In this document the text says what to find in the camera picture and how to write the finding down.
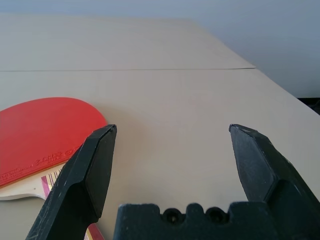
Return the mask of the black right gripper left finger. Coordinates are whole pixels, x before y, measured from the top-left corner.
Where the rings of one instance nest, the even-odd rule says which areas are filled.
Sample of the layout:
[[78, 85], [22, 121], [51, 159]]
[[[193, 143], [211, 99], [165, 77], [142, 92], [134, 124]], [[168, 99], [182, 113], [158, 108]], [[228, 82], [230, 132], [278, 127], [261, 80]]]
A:
[[117, 127], [95, 130], [62, 168], [26, 239], [83, 240], [101, 218], [111, 179]]

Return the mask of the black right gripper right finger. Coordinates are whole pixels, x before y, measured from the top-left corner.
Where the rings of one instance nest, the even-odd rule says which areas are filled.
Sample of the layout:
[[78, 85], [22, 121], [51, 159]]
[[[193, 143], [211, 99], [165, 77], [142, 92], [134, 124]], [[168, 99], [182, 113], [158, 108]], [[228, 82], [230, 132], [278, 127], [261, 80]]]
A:
[[257, 130], [231, 124], [238, 176], [250, 202], [266, 205], [287, 240], [320, 238], [320, 202], [295, 167]]

